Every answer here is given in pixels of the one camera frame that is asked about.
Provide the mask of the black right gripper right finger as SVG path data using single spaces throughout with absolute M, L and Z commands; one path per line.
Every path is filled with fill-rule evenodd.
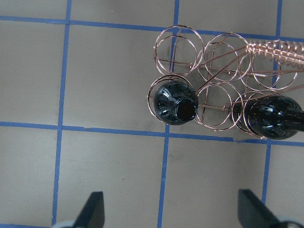
M 243 228 L 276 228 L 279 219 L 249 189 L 238 190 L 237 218 Z

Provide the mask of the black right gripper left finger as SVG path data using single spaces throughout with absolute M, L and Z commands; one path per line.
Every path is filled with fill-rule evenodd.
M 92 192 L 75 220 L 74 228 L 103 228 L 105 224 L 104 195 Z

